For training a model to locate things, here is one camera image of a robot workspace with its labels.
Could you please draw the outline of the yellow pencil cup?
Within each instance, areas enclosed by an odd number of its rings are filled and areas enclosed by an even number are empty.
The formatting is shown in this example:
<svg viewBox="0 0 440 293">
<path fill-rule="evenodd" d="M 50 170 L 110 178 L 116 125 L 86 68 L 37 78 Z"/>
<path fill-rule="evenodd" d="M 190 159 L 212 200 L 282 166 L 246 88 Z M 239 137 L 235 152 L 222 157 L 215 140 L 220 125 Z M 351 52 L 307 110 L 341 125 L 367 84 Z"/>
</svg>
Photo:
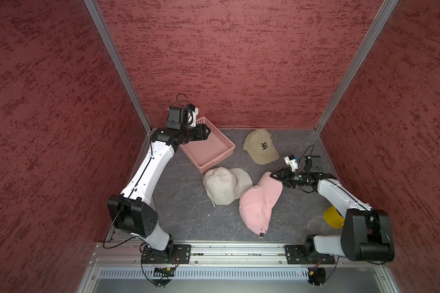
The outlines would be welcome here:
<svg viewBox="0 0 440 293">
<path fill-rule="evenodd" d="M 330 227 L 335 229 L 342 228 L 345 221 L 334 206 L 331 206 L 325 210 L 323 213 L 323 218 Z"/>
</svg>

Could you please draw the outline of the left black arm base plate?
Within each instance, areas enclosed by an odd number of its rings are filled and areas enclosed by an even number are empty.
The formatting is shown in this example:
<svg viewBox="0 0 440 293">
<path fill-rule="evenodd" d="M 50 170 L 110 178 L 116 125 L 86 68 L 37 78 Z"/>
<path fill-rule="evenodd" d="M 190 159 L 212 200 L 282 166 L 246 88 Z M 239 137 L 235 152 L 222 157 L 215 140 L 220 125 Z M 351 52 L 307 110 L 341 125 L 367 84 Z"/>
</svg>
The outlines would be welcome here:
<svg viewBox="0 0 440 293">
<path fill-rule="evenodd" d="M 191 245 L 174 244 L 168 245 L 166 250 L 159 251 L 153 248 L 141 250 L 141 262 L 143 264 L 188 264 L 191 257 Z"/>
</svg>

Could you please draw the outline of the white pink baseball cap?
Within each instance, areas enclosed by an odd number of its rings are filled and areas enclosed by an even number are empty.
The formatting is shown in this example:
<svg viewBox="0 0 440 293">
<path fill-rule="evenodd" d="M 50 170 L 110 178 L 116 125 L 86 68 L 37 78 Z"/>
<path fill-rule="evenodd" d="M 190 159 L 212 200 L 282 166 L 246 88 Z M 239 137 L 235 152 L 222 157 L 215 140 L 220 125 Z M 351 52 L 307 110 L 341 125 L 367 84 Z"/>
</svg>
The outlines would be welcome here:
<svg viewBox="0 0 440 293">
<path fill-rule="evenodd" d="M 253 186 L 251 177 L 241 168 L 213 168 L 204 174 L 202 182 L 213 206 L 229 205 Z"/>
</svg>

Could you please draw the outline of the aluminium front rail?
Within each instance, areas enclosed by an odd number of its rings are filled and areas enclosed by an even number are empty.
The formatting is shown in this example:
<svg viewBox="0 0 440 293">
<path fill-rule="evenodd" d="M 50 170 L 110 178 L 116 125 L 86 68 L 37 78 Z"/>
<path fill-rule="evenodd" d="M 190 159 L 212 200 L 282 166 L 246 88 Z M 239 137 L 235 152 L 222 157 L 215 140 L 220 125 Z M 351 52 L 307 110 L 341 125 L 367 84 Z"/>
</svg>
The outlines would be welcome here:
<svg viewBox="0 0 440 293">
<path fill-rule="evenodd" d="M 286 242 L 229 242 L 229 241 L 175 241 L 191 245 L 191 257 L 182 267 L 376 267 L 384 262 L 353 262 L 343 256 L 334 256 L 335 264 L 287 264 Z M 144 244 L 128 241 L 116 248 L 105 249 L 98 243 L 90 256 L 88 266 L 135 266 L 140 263 Z"/>
</svg>

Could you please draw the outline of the beige baseball cap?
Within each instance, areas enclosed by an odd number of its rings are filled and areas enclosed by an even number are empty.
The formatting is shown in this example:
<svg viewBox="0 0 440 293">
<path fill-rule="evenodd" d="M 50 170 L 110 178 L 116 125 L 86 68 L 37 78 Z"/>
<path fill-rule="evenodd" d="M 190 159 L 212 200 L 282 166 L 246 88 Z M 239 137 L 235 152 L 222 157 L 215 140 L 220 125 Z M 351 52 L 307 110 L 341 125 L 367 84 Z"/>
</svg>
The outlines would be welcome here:
<svg viewBox="0 0 440 293">
<path fill-rule="evenodd" d="M 273 145 L 273 136 L 266 129 L 256 129 L 249 133 L 244 141 L 243 150 L 261 166 L 279 159 L 279 153 Z"/>
</svg>

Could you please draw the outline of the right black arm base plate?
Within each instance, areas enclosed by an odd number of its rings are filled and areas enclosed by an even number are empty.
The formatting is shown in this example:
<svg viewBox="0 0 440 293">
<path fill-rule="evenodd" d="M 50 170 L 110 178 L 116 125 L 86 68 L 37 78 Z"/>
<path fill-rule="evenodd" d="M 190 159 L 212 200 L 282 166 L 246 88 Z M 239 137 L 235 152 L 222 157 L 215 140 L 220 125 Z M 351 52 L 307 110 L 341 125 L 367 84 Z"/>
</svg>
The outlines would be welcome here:
<svg viewBox="0 0 440 293">
<path fill-rule="evenodd" d="M 335 264 L 336 259 L 327 254 L 318 253 L 305 245 L 285 245 L 287 264 Z"/>
</svg>

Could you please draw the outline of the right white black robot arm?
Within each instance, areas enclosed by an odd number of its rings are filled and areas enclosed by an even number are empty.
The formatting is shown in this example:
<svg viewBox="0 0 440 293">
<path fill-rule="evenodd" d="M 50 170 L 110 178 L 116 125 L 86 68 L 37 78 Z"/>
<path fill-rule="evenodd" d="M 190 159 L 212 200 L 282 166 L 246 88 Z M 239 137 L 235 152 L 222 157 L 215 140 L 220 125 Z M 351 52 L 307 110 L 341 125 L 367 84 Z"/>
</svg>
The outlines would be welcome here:
<svg viewBox="0 0 440 293">
<path fill-rule="evenodd" d="M 317 257 L 339 256 L 350 261 L 373 264 L 391 262 L 395 258 L 391 219 L 383 210 L 373 209 L 357 199 L 340 181 L 313 163 L 319 156 L 307 156 L 302 172 L 293 156 L 284 160 L 286 168 L 273 172 L 270 177 L 286 188 L 310 187 L 332 204 L 343 218 L 340 235 L 308 235 L 302 246 L 308 261 Z"/>
</svg>

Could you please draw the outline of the pink plastic basket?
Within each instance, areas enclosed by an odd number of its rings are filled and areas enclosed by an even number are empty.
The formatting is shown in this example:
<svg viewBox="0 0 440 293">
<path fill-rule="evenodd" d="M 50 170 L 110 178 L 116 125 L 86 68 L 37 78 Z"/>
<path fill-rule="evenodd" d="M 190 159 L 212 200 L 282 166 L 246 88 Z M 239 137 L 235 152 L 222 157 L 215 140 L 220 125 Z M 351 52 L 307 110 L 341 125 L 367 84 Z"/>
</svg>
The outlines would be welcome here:
<svg viewBox="0 0 440 293">
<path fill-rule="evenodd" d="M 231 156 L 235 144 L 206 117 L 198 118 L 197 124 L 206 124 L 211 129 L 208 139 L 189 142 L 180 149 L 200 173 L 205 173 Z"/>
</svg>

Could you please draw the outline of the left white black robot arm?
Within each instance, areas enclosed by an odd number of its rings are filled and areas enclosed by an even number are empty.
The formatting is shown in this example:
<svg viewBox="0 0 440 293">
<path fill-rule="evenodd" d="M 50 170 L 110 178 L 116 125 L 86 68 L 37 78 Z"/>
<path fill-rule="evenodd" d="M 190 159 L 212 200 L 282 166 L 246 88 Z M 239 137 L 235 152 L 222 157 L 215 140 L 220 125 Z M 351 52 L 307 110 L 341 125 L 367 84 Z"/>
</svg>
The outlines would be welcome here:
<svg viewBox="0 0 440 293">
<path fill-rule="evenodd" d="M 169 107 L 167 121 L 150 135 L 149 149 L 134 177 L 120 195 L 111 195 L 108 200 L 112 225 L 142 239 L 162 262 L 172 260 L 174 244 L 172 236 L 160 227 L 158 213 L 151 206 L 152 195 L 179 146 L 208 139 L 211 129 L 196 123 L 198 113 L 191 103 Z"/>
</svg>

